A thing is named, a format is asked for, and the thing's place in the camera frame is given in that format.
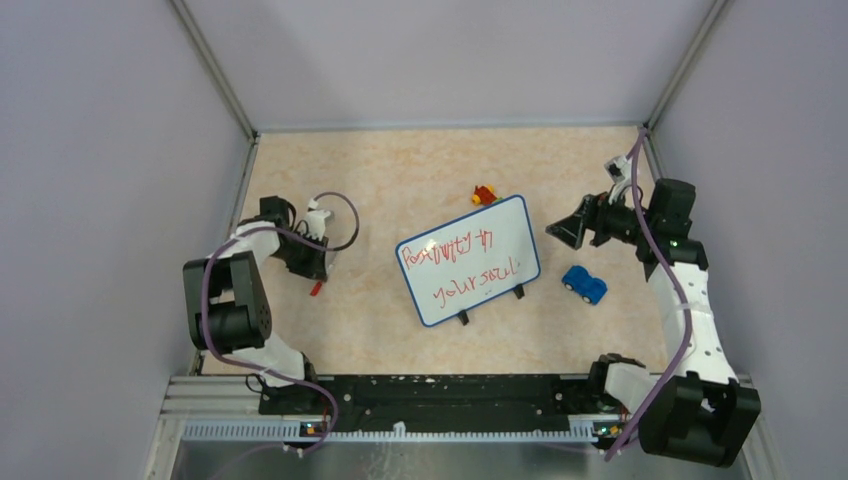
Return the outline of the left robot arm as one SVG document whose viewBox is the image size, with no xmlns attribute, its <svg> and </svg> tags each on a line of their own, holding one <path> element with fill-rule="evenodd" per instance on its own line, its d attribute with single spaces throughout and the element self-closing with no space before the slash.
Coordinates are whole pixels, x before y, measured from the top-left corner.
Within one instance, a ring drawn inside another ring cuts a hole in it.
<svg viewBox="0 0 848 480">
<path fill-rule="evenodd" d="M 270 387 L 283 387 L 283 401 L 297 413 L 308 413 L 319 404 L 321 393 L 314 367 L 306 355 L 273 332 L 272 313 L 260 267 L 268 259 L 282 261 L 289 273 L 324 282 L 330 260 L 326 228 L 334 213 L 311 200 L 305 216 L 278 196 L 264 197 L 259 214 L 241 221 L 231 244 L 211 265 L 207 297 L 202 281 L 209 259 L 183 266 L 183 285 L 189 335 L 195 347 L 208 349 L 204 331 L 225 359 L 258 368 Z"/>
</svg>

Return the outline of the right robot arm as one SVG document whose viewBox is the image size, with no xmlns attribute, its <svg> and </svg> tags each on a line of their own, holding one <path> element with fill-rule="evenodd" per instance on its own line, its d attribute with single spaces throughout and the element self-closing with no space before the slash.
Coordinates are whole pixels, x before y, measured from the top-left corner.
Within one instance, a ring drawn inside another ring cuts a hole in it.
<svg viewBox="0 0 848 480">
<path fill-rule="evenodd" d="M 662 374 L 654 377 L 618 354 L 600 356 L 590 370 L 589 404 L 600 412 L 621 404 L 630 414 L 608 454 L 636 438 L 648 454 L 727 468 L 754 427 L 761 400 L 741 384 L 718 337 L 705 248 L 688 236 L 695 200 L 693 185 L 673 179 L 656 181 L 647 208 L 627 206 L 616 188 L 585 196 L 545 231 L 573 249 L 588 231 L 593 246 L 612 239 L 635 246 L 659 305 L 669 355 Z"/>
</svg>

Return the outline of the blue framed whiteboard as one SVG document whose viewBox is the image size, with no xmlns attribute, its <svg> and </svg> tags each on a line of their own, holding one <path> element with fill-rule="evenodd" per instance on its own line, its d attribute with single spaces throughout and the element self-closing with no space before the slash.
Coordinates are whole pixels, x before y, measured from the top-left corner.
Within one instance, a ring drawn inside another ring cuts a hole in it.
<svg viewBox="0 0 848 480">
<path fill-rule="evenodd" d="M 395 256 L 420 323 L 431 328 L 502 295 L 524 296 L 541 274 L 525 198 L 511 195 L 406 239 Z"/>
</svg>

